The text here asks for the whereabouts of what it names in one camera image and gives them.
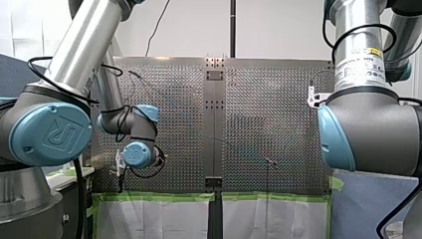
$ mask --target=green tape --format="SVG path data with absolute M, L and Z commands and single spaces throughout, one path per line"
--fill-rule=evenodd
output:
M 326 204 L 326 219 L 325 219 L 325 238 L 329 239 L 331 235 L 331 206 L 332 200 L 331 197 Z
M 329 177 L 329 187 L 332 190 L 342 191 L 344 187 L 344 182 L 341 179 L 336 178 L 334 176 Z
M 94 232 L 93 232 L 93 238 L 97 239 L 97 229 L 98 229 L 98 221 L 99 221 L 99 208 L 100 208 L 100 202 L 98 200 L 95 200 L 93 196 L 93 214 L 94 214 Z
M 87 208 L 87 217 L 91 217 L 93 214 L 94 214 L 93 208 L 92 207 Z
M 213 193 L 155 193 L 155 192 L 131 192 L 123 193 L 96 193 L 93 200 L 105 201 L 157 201 L 157 202 L 206 202 L 214 200 Z
M 258 200 L 271 199 L 279 201 L 298 201 L 298 202 L 328 202 L 329 196 L 303 196 L 289 193 L 266 193 L 266 192 L 223 192 L 224 201 L 242 201 L 242 200 Z
M 90 169 L 91 169 L 90 167 L 83 167 L 82 172 L 89 171 Z M 47 174 L 47 176 L 54 176 L 56 174 L 62 174 L 64 176 L 76 176 L 77 175 L 76 172 L 75 172 L 75 169 L 72 168 L 72 169 L 68 169 L 66 171 L 62 171 L 62 169 L 57 170 L 57 171 L 53 171 L 53 172 L 50 172 L 49 174 Z

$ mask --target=bolt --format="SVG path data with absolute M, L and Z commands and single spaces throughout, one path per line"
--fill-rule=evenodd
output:
M 50 108 L 50 111 L 52 112 L 52 113 L 55 113 L 56 111 L 57 111 L 57 109 L 55 108 L 55 107 L 49 107 Z
M 24 151 L 25 151 L 26 153 L 30 153 L 30 152 L 34 151 L 34 148 L 33 148 L 33 147 L 30 147 L 30 146 L 28 146 L 28 147 L 24 147 L 23 149 L 24 149 Z
M 63 224 L 67 224 L 69 222 L 69 218 L 69 214 L 64 214 L 62 219 Z

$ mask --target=label sticker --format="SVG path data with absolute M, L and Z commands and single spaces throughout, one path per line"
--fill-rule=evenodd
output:
M 351 51 L 351 54 L 359 54 L 359 55 L 373 55 L 377 56 L 380 59 L 383 58 L 382 52 L 375 48 L 363 48 L 358 50 Z
M 354 51 L 354 56 L 341 61 L 335 69 L 338 81 L 385 82 L 382 52 L 367 48 Z

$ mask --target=white wall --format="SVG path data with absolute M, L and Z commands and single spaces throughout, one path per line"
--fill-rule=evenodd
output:
M 120 24 L 116 38 L 124 56 L 144 56 L 165 2 L 145 1 Z M 71 23 L 67 0 L 0 0 L 0 6 L 0 54 L 22 60 L 52 55 Z M 323 0 L 238 0 L 237 57 L 329 60 L 321 34 L 322 6 Z M 387 10 L 382 23 L 389 24 L 390 18 Z M 327 34 L 333 41 L 329 23 Z M 171 0 L 149 56 L 228 56 L 229 36 L 229 0 Z M 422 84 L 414 81 L 417 58 L 412 59 L 412 78 L 394 86 L 400 96 L 422 96 Z

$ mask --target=perforated metal panel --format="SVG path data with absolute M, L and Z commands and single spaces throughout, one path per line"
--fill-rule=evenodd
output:
M 311 78 L 328 67 L 321 61 L 226 62 L 223 190 L 328 190 L 317 111 L 307 105 Z M 319 75 L 314 83 L 317 92 L 332 91 L 330 74 Z M 279 169 L 269 167 L 267 159 Z
M 125 71 L 119 81 L 126 103 L 161 109 L 157 143 L 168 154 L 168 163 L 154 178 L 139 179 L 129 172 L 125 189 L 202 192 L 205 176 L 222 176 L 225 191 L 328 190 L 317 111 L 307 105 L 310 80 L 326 70 L 328 62 L 226 59 L 218 70 L 212 70 L 216 66 L 210 62 L 207 66 L 206 59 L 115 62 Z M 139 73 L 142 80 L 127 70 Z M 213 79 L 214 73 L 224 78 Z M 330 74 L 313 80 L 318 93 L 332 91 Z M 96 119 L 99 109 L 92 110 Z M 117 178 L 109 171 L 116 150 L 126 142 L 115 143 L 114 136 L 105 133 L 99 139 L 93 141 L 93 151 L 100 148 L 93 157 L 94 190 L 117 191 Z M 266 159 L 277 161 L 279 169 L 268 168 Z
M 115 59 L 123 69 L 119 78 L 125 102 L 129 105 L 151 104 L 160 109 L 156 143 L 167 154 L 166 165 L 153 178 L 141 179 L 126 174 L 127 190 L 196 192 L 204 191 L 203 173 L 203 59 L 157 60 L 143 58 Z M 142 76 L 140 81 L 127 71 Z M 95 191 L 116 191 L 117 178 L 110 174 L 117 149 L 127 141 L 116 143 L 114 135 L 100 133 Z M 138 172 L 151 174 L 155 169 Z

